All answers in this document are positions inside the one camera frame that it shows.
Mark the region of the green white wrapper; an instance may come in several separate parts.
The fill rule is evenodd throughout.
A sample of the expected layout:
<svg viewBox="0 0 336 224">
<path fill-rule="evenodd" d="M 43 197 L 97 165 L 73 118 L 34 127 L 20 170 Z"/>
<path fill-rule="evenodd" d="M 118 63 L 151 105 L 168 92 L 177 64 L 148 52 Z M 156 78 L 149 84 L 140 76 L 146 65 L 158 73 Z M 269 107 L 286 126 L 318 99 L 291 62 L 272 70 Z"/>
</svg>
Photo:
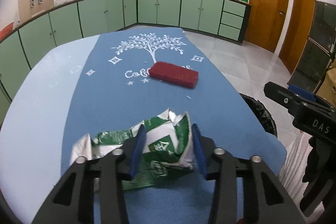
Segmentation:
<svg viewBox="0 0 336 224">
<path fill-rule="evenodd" d="M 123 190 L 159 186 L 193 172 L 194 149 L 189 114 L 177 115 L 170 109 L 127 130 L 99 132 L 94 138 L 85 134 L 72 146 L 70 164 L 80 156 L 93 160 L 120 148 L 127 139 L 137 136 L 142 125 L 146 128 L 146 142 L 138 172 L 133 180 L 122 182 Z"/>
</svg>

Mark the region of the black trash bin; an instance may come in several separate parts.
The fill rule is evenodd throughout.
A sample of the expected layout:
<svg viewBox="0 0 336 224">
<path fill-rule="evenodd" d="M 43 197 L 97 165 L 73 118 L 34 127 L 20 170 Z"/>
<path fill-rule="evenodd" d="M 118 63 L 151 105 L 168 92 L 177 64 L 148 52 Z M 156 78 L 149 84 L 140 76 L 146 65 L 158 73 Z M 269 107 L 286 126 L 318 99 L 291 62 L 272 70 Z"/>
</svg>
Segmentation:
<svg viewBox="0 0 336 224">
<path fill-rule="evenodd" d="M 256 100 L 253 97 L 250 97 L 243 93 L 240 93 L 240 96 L 252 110 L 265 132 L 272 134 L 275 137 L 278 137 L 276 123 L 272 118 L 271 113 L 266 109 L 264 104 L 261 103 L 259 100 Z"/>
</svg>

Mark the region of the green lower kitchen cabinets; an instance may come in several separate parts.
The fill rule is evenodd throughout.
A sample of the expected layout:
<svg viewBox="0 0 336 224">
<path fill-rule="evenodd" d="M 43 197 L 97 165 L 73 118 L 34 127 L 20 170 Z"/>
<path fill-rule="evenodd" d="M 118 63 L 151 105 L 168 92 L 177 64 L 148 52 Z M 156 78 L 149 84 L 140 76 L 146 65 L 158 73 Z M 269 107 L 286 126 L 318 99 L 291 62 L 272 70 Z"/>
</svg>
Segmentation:
<svg viewBox="0 0 336 224">
<path fill-rule="evenodd" d="M 1 38 L 1 117 L 31 69 L 65 43 L 144 24 L 241 44 L 250 13 L 236 0 L 81 0 L 43 12 Z"/>
</svg>

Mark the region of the cardboard boxes on floor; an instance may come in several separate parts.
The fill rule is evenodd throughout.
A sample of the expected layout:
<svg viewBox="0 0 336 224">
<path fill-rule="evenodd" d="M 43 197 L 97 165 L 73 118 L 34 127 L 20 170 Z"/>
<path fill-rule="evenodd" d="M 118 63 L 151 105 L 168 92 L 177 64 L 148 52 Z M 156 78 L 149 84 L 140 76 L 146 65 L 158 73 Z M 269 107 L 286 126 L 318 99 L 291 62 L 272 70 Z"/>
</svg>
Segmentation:
<svg viewBox="0 0 336 224">
<path fill-rule="evenodd" d="M 326 72 L 325 79 L 318 89 L 317 95 L 325 99 L 327 102 L 335 106 L 336 103 L 336 68 L 335 61 L 331 64 Z"/>
</svg>

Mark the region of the black glass cabinet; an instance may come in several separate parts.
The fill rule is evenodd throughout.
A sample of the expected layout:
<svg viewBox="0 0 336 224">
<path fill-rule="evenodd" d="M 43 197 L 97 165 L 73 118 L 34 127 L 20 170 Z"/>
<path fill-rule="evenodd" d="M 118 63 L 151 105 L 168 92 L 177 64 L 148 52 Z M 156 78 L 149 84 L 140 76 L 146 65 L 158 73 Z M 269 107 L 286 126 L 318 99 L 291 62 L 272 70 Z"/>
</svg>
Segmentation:
<svg viewBox="0 0 336 224">
<path fill-rule="evenodd" d="M 288 84 L 317 91 L 334 58 L 335 5 L 316 1 L 310 33 Z"/>
</svg>

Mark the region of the brown wooden door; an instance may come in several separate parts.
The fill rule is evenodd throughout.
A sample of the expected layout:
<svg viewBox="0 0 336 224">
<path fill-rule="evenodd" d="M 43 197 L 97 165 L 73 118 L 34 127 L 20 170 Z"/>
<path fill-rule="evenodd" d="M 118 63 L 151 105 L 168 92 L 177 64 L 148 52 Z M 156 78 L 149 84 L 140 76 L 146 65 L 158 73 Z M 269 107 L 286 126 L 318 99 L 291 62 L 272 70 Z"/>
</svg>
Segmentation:
<svg viewBox="0 0 336 224">
<path fill-rule="evenodd" d="M 288 9 L 289 0 L 249 0 L 251 14 L 245 40 L 275 52 Z"/>
<path fill-rule="evenodd" d="M 293 73 L 303 53 L 314 15 L 315 0 L 293 0 L 291 17 L 279 58 Z"/>
</svg>

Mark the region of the dark red sponge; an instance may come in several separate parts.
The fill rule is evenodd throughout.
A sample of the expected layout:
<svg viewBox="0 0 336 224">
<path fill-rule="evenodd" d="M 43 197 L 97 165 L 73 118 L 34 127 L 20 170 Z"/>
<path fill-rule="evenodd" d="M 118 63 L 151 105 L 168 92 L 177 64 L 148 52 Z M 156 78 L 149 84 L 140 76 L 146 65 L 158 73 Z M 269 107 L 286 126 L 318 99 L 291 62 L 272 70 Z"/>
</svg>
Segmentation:
<svg viewBox="0 0 336 224">
<path fill-rule="evenodd" d="M 149 75 L 166 83 L 193 89 L 197 84 L 199 73 L 171 63 L 157 62 L 149 69 Z"/>
</svg>

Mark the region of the blue tree-print tablecloth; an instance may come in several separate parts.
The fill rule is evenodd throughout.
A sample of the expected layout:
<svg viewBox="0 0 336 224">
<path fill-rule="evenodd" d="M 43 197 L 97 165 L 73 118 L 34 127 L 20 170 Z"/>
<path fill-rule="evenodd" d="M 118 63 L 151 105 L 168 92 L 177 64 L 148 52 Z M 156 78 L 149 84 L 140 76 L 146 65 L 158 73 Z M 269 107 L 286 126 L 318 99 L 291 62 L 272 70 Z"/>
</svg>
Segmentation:
<svg viewBox="0 0 336 224">
<path fill-rule="evenodd" d="M 83 135 L 129 129 L 167 109 L 187 112 L 202 135 L 232 155 L 259 155 L 280 172 L 285 147 L 263 130 L 221 71 L 181 29 L 153 32 L 180 37 L 182 51 L 117 54 L 121 42 L 143 33 L 132 28 L 54 48 L 27 75 L 1 129 L 1 191 L 23 223 L 32 222 Z M 197 71 L 197 84 L 190 89 L 151 78 L 157 62 Z"/>
</svg>

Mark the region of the orange plastic basin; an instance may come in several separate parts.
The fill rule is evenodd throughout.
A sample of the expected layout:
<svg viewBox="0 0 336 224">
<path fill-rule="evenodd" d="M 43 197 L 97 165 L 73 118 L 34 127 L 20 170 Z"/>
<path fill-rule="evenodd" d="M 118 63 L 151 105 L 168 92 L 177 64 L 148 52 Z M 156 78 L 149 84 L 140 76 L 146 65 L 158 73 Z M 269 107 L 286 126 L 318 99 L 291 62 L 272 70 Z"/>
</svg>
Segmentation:
<svg viewBox="0 0 336 224">
<path fill-rule="evenodd" d="M 0 40 L 4 39 L 8 34 L 10 34 L 13 30 L 13 25 L 14 23 L 11 22 L 7 26 L 5 26 L 1 31 L 0 31 Z"/>
</svg>

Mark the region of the brown cardboard box on counter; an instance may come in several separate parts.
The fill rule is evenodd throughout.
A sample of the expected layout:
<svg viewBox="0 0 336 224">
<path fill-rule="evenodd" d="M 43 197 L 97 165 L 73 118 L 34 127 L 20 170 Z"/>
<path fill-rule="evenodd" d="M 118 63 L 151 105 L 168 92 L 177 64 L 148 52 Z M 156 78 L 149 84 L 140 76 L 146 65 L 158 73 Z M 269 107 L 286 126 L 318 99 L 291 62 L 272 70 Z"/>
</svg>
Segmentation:
<svg viewBox="0 0 336 224">
<path fill-rule="evenodd" d="M 19 19 L 25 22 L 52 8 L 54 0 L 18 0 Z"/>
</svg>

